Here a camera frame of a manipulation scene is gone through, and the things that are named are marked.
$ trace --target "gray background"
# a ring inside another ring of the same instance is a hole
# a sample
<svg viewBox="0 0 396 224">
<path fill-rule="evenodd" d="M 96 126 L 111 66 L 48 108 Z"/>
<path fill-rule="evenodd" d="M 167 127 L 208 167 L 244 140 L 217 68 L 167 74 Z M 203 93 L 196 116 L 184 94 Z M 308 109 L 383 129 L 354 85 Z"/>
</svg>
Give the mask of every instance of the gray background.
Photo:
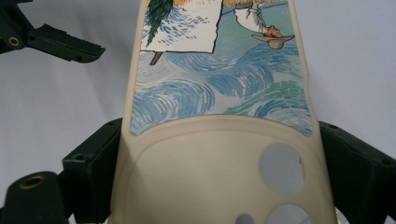
<svg viewBox="0 0 396 224">
<path fill-rule="evenodd" d="M 320 120 L 396 158 L 396 1 L 296 0 Z M 18 178 L 62 171 L 61 159 L 123 116 L 137 0 L 36 0 L 20 5 L 47 23 L 106 48 L 94 63 L 34 49 L 0 55 L 0 202 Z"/>
</svg>

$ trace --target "black clamp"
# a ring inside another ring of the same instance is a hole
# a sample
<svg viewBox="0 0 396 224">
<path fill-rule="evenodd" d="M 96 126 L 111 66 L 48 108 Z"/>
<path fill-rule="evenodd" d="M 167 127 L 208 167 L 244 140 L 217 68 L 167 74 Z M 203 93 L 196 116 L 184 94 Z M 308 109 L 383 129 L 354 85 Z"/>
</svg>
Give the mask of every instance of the black clamp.
<svg viewBox="0 0 396 224">
<path fill-rule="evenodd" d="M 99 59 L 106 49 L 47 24 L 35 29 L 26 19 L 19 3 L 33 0 L 0 0 L 0 54 L 26 47 L 78 63 Z"/>
</svg>

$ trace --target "beige plastic panel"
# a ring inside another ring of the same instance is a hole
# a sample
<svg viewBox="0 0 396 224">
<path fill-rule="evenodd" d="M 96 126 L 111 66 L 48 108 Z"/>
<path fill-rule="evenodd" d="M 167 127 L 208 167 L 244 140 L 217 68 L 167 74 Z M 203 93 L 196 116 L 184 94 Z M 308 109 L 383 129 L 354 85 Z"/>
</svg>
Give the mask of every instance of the beige plastic panel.
<svg viewBox="0 0 396 224">
<path fill-rule="evenodd" d="M 142 5 L 140 28 L 145 12 Z M 293 2 L 289 5 L 297 27 Z M 141 30 L 136 36 L 134 45 L 140 46 Z M 296 39 L 303 58 L 298 33 Z M 133 135 L 139 51 L 134 48 L 109 223 L 239 224 L 237 219 L 247 214 L 257 224 L 266 223 L 272 211 L 284 204 L 303 208 L 312 223 L 337 223 L 318 121 L 309 97 L 314 121 L 310 136 L 268 119 L 237 115 L 178 119 Z M 302 64 L 307 87 L 306 65 Z M 300 154 L 304 186 L 297 193 L 279 194 L 262 178 L 261 156 L 276 144 Z"/>
</svg>

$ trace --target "white wall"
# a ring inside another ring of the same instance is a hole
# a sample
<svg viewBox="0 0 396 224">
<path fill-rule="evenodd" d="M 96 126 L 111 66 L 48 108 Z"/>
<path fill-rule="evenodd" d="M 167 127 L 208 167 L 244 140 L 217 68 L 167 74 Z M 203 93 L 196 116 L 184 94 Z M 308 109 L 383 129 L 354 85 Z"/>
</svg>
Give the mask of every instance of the white wall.
<svg viewBox="0 0 396 224">
<path fill-rule="evenodd" d="M 396 158 L 396 1 L 296 0 L 320 120 Z M 69 63 L 33 49 L 0 55 L 0 203 L 18 178 L 61 159 L 123 115 L 137 0 L 34 1 L 21 9 L 107 51 Z"/>
</svg>

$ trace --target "person illustration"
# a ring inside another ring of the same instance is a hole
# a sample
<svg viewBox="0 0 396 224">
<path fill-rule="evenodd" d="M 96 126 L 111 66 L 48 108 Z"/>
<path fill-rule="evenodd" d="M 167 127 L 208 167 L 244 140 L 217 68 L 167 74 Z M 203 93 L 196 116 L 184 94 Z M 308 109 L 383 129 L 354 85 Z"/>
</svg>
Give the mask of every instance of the person illustration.
<svg viewBox="0 0 396 224">
<path fill-rule="evenodd" d="M 267 26 L 262 18 L 262 10 L 259 4 L 262 0 L 253 0 L 252 3 L 237 4 L 233 10 L 236 21 L 244 28 L 262 34 L 253 35 L 260 41 L 267 42 L 272 49 L 281 49 L 286 41 L 294 38 L 294 35 L 283 36 L 274 25 Z"/>
</svg>

